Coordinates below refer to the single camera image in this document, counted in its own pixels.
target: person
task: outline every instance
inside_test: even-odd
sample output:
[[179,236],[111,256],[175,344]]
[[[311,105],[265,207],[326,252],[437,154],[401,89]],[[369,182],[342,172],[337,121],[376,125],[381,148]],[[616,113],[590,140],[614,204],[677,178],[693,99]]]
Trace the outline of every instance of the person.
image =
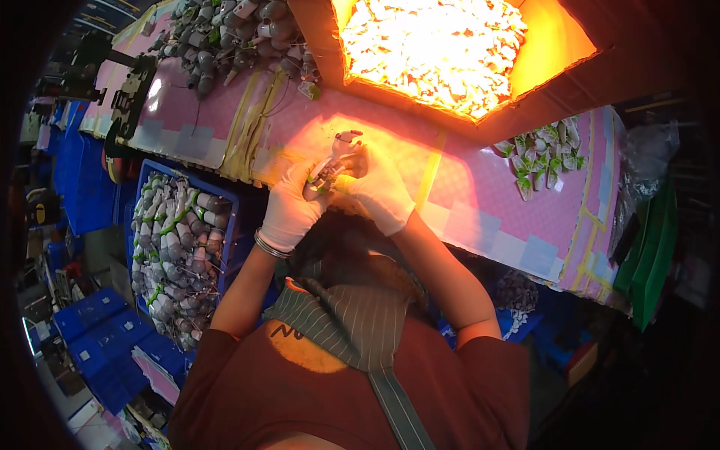
[[[485,289],[420,218],[390,159],[363,151],[364,176],[340,175],[335,188],[397,255],[353,249],[356,236],[304,265],[293,255],[253,330],[276,263],[330,202],[302,197],[316,161],[291,168],[199,342],[169,423],[173,449],[525,447],[525,348],[501,340]],[[423,314],[428,298],[456,330],[455,352]]]

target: cardboard box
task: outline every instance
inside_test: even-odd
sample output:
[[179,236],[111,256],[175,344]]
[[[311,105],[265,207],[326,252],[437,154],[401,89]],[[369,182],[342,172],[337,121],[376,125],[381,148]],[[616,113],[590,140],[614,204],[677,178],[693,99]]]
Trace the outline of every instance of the cardboard box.
[[642,1],[511,0],[528,25],[509,76],[512,99],[480,121],[407,94],[346,76],[338,38],[356,0],[288,0],[326,86],[407,111],[484,145],[572,114],[685,82]]

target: gloved hand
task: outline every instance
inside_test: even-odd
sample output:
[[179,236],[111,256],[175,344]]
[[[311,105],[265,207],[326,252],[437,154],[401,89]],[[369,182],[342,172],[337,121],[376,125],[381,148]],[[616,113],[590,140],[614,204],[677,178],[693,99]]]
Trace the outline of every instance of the gloved hand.
[[377,228],[386,236],[393,235],[408,223],[415,202],[395,164],[382,151],[366,143],[361,151],[365,152],[367,175],[359,179],[340,175],[335,189],[359,200]]
[[302,198],[307,175],[317,163],[317,160],[306,159],[295,164],[270,191],[265,220],[258,234],[265,243],[278,251],[292,251],[332,200],[329,194],[311,202]]

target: striped apron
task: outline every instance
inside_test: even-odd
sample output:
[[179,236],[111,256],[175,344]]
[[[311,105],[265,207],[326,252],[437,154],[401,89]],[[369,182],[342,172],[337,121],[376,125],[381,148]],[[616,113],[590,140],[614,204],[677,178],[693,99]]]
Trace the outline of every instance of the striped apron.
[[304,276],[289,279],[291,287],[265,310],[263,319],[286,323],[345,364],[367,373],[400,447],[434,449],[392,372],[408,303],[421,300],[422,288],[386,256],[371,252],[343,260],[345,264],[334,264],[334,272],[342,273],[341,279],[335,277],[339,284],[327,288],[318,281],[327,279],[323,276],[327,259],[306,266]]

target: silver bracelet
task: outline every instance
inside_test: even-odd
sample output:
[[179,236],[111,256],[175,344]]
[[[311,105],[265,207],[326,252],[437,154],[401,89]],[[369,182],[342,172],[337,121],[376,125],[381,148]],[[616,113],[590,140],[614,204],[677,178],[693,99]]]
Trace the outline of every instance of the silver bracelet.
[[265,250],[265,252],[270,253],[270,255],[274,256],[275,258],[280,259],[288,259],[290,255],[292,255],[292,252],[282,252],[280,250],[276,250],[275,248],[272,248],[267,242],[263,240],[263,238],[260,237],[260,228],[255,230],[255,243],[258,244],[258,247]]

